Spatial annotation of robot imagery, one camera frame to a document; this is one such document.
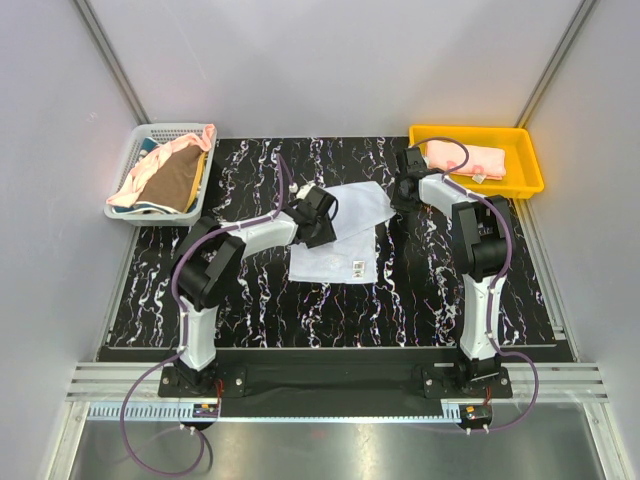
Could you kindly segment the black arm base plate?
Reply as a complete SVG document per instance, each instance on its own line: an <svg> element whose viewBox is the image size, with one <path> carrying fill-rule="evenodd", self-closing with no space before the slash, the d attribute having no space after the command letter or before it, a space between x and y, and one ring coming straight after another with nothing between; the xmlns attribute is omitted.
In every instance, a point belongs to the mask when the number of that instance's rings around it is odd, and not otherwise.
<svg viewBox="0 0 640 480"><path fill-rule="evenodd" d="M428 399L511 399L507 369L492 360L483 375L467 378L454 348L227 349L198 373L165 366L158 384L162 397L195 398L221 393L230 398L275 389L315 392L364 390L412 393Z"/></svg>

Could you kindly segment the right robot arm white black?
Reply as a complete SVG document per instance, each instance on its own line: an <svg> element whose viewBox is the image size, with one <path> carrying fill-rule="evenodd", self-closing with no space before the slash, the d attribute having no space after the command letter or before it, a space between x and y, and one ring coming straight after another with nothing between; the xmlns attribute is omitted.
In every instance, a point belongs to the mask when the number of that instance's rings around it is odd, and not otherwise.
<svg viewBox="0 0 640 480"><path fill-rule="evenodd" d="M513 256L508 201L464 188L443 171L427 167L418 147L396 154L391 205L399 213L431 206L451 221L452 256L464 283L464 320L457 340L454 384L476 396L501 368L497 329L499 304Z"/></svg>

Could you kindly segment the light blue white towel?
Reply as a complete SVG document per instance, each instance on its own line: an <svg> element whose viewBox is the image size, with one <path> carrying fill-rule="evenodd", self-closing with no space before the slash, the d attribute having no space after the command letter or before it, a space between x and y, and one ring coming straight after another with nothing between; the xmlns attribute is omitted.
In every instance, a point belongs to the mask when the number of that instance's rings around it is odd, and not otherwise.
<svg viewBox="0 0 640 480"><path fill-rule="evenodd" d="M391 200L375 181L329 187L338 201L332 220L336 239L325 245L290 247L289 279L295 282L373 284L378 279L375 227L394 216Z"/></svg>

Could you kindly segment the brown towel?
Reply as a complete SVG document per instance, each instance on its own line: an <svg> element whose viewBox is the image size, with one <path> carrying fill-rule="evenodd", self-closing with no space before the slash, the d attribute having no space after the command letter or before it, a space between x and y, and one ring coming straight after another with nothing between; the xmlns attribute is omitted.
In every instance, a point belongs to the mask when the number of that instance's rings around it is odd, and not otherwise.
<svg viewBox="0 0 640 480"><path fill-rule="evenodd" d="M186 213L198 194L207 155L195 145L173 153L147 182L137 202Z"/></svg>

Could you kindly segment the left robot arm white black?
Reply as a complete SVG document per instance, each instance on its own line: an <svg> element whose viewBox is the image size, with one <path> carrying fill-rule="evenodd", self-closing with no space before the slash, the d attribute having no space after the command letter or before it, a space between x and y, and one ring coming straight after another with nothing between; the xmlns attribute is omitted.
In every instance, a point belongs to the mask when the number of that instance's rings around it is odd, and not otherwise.
<svg viewBox="0 0 640 480"><path fill-rule="evenodd" d="M309 249L336 240L338 199L313 184L275 210L236 223L203 217L181 243L172 267L171 290L178 305L180 337L174 368L196 396L215 386L218 310L242 262L276 247Z"/></svg>

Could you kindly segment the pink rabbit towel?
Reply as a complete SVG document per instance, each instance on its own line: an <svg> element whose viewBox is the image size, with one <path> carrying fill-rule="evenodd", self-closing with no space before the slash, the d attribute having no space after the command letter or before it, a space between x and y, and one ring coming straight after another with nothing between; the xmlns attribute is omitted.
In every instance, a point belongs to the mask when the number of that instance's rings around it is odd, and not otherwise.
<svg viewBox="0 0 640 480"><path fill-rule="evenodd" d="M426 146L426 158L430 168L450 173L480 178L502 180L506 176L506 152L500 148L465 145L466 153L450 141L432 140Z"/></svg>

